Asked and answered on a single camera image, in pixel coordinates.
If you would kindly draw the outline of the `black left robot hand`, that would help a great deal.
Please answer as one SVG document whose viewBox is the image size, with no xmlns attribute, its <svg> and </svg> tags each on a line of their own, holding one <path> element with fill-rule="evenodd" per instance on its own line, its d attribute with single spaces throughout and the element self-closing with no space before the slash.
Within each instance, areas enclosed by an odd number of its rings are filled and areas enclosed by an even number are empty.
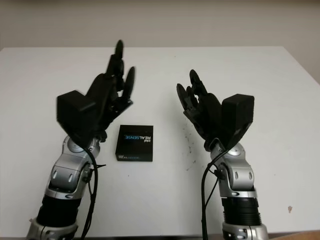
<svg viewBox="0 0 320 240">
<path fill-rule="evenodd" d="M 93 137 L 100 142 L 107 139 L 106 130 L 109 125 L 128 107 L 135 83 L 136 68 L 132 66 L 124 78 L 123 60 L 124 43 L 120 39 L 116 43 L 114 53 L 110 56 L 106 71 L 100 73 L 91 84 L 86 96 L 97 106 L 97 117 L 92 127 Z"/>
</svg>

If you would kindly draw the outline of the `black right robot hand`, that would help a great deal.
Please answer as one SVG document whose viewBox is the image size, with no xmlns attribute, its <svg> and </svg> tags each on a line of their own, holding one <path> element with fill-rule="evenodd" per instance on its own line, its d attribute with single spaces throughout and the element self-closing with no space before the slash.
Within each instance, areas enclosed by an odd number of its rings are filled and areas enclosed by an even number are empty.
<svg viewBox="0 0 320 240">
<path fill-rule="evenodd" d="M 204 149 L 211 152 L 219 142 L 221 124 L 221 104 L 209 93 L 197 72 L 189 72 L 190 86 L 184 88 L 180 83 L 176 91 L 183 107 L 183 114 L 190 120 L 197 133 L 204 139 Z"/>
</svg>

